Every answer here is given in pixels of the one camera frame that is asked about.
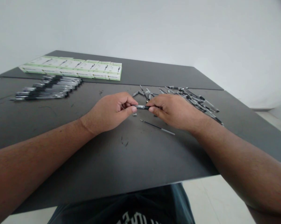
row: white wall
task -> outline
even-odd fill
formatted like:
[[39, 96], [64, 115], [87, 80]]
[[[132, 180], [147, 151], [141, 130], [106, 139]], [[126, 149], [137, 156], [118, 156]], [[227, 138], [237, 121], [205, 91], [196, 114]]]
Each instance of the white wall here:
[[281, 0], [40, 2], [0, 1], [0, 73], [60, 49], [194, 66], [249, 107], [281, 104]]

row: wrist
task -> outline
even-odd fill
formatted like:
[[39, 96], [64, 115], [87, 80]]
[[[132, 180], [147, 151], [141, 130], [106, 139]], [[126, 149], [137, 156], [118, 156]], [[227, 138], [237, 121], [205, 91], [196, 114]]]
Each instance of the wrist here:
[[187, 131], [193, 136], [199, 137], [208, 131], [208, 129], [213, 125], [213, 122], [215, 121], [212, 118], [202, 113], [200, 116], [197, 116], [195, 122], [192, 122]]
[[91, 138], [96, 137], [98, 134], [98, 132], [96, 132], [96, 129], [93, 127], [93, 124], [90, 124], [89, 122], [86, 122], [85, 119], [83, 119], [83, 117], [79, 118], [76, 120], [77, 125], [80, 127], [80, 129], [83, 132], [86, 132]]

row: white graphic print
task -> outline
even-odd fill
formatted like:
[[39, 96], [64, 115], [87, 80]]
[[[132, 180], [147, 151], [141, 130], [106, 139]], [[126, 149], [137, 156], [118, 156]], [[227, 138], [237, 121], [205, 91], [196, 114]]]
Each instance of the white graphic print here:
[[161, 224], [151, 219], [151, 223], [147, 223], [145, 215], [136, 212], [132, 218], [129, 218], [128, 212], [125, 212], [122, 216], [122, 220], [119, 220], [116, 224]]

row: pile of pens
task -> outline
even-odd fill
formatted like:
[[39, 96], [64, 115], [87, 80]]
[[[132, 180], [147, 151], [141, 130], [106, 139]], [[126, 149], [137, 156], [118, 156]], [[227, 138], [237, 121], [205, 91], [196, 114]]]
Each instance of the pile of pens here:
[[45, 75], [39, 83], [32, 87], [24, 87], [10, 100], [45, 100], [65, 98], [69, 92], [76, 90], [82, 83], [82, 79], [60, 75]]
[[[132, 97], [135, 97], [138, 94], [143, 95], [147, 102], [151, 99], [151, 96], [157, 96], [158, 94], [156, 93], [151, 93], [150, 90], [147, 88], [147, 91], [144, 92], [142, 86], [140, 85], [141, 91], [137, 91], [135, 92]], [[214, 107], [209, 101], [207, 101], [204, 97], [202, 97], [201, 95], [196, 95], [194, 93], [192, 93], [189, 90], [189, 87], [175, 87], [175, 86], [165, 86], [164, 88], [166, 88], [166, 91], [163, 91], [161, 88], [159, 88], [159, 91], [162, 94], [176, 94], [176, 95], [180, 95], [182, 96], [185, 100], [187, 100], [190, 104], [192, 104], [195, 108], [197, 108], [198, 110], [202, 111], [204, 114], [208, 115], [209, 117], [211, 117], [212, 119], [214, 119], [215, 121], [217, 121], [218, 123], [220, 123], [222, 126], [224, 126], [224, 124], [221, 122], [221, 120], [219, 120], [213, 113], [218, 113], [219, 110]]]

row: person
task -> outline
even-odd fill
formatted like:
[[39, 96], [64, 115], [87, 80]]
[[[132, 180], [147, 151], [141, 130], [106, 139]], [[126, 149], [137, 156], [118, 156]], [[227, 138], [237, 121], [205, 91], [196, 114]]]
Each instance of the person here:
[[[126, 92], [103, 97], [86, 115], [0, 149], [0, 222], [84, 144], [136, 112]], [[152, 98], [149, 111], [193, 135], [262, 222], [281, 222], [281, 163], [237, 137], [181, 96]], [[50, 223], [194, 223], [181, 184], [59, 206]]]

